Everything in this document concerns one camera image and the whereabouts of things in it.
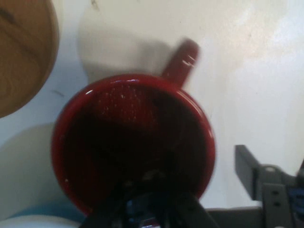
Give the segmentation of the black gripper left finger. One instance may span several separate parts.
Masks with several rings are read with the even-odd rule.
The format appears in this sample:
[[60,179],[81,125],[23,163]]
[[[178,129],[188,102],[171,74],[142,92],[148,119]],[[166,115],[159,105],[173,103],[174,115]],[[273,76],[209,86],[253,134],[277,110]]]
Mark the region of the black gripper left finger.
[[161,172],[128,184],[121,173],[105,171],[115,181],[110,194],[82,223],[84,228],[214,228],[216,222],[195,194],[179,189]]

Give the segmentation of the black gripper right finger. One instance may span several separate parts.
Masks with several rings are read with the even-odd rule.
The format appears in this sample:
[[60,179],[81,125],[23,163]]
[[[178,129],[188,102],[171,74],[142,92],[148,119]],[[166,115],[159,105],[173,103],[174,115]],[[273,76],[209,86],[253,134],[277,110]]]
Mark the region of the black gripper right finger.
[[262,203],[265,228],[304,226],[304,167],[295,176],[260,164],[244,145],[235,146],[235,171],[253,201]]

